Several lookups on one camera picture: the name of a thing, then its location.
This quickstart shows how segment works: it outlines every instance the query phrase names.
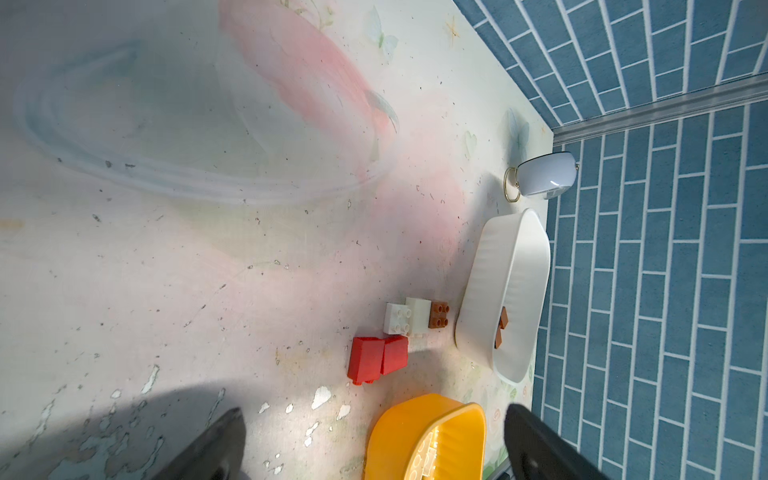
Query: table surface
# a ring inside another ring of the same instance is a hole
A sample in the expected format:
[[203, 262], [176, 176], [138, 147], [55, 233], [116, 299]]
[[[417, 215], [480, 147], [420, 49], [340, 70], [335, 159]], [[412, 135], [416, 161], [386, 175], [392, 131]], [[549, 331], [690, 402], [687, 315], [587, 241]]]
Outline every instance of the table surface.
[[[429, 392], [482, 406], [491, 471], [533, 359], [505, 385], [455, 312], [485, 222], [546, 218], [504, 199], [509, 111], [528, 157], [552, 132], [471, 25], [450, 0], [377, 2], [371, 35], [371, 2], [129, 3], [0, 18], [0, 477], [152, 475], [239, 406], [249, 478], [361, 478], [375, 421]], [[350, 385], [352, 338], [405, 296], [448, 328]]]

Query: white building block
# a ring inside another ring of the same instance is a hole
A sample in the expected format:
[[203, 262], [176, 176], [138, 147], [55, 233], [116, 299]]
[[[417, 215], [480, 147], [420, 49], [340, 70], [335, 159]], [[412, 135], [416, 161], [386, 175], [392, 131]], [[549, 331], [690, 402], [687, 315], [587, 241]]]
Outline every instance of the white building block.
[[429, 309], [432, 308], [430, 300], [406, 297], [406, 305], [411, 309], [411, 333], [409, 335], [423, 335], [429, 328]]
[[408, 335], [408, 332], [411, 331], [409, 325], [411, 315], [411, 309], [406, 305], [387, 303], [384, 314], [384, 332], [389, 335]]

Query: yellow container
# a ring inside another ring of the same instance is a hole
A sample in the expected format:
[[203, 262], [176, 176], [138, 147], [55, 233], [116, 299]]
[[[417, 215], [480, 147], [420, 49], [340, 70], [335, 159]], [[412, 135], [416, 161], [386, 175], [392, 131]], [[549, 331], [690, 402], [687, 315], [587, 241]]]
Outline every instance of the yellow container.
[[485, 414], [431, 393], [393, 406], [373, 427], [366, 480], [479, 480]]

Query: white container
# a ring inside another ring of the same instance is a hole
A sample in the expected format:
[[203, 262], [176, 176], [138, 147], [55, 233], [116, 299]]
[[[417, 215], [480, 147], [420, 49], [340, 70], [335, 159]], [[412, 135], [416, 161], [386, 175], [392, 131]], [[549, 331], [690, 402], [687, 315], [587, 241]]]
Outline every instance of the white container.
[[[525, 378], [547, 289], [549, 238], [532, 209], [490, 219], [469, 274], [456, 323], [456, 346], [505, 382]], [[494, 348], [502, 306], [509, 324]]]

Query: blue brick wall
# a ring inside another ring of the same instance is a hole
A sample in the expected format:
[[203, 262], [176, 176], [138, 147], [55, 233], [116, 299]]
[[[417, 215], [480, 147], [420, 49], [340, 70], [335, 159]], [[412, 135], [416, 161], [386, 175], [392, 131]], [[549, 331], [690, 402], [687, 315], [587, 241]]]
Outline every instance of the blue brick wall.
[[767, 131], [763, 101], [555, 147], [533, 410], [611, 478], [768, 478]]
[[768, 71], [766, 0], [454, 0], [550, 127]]

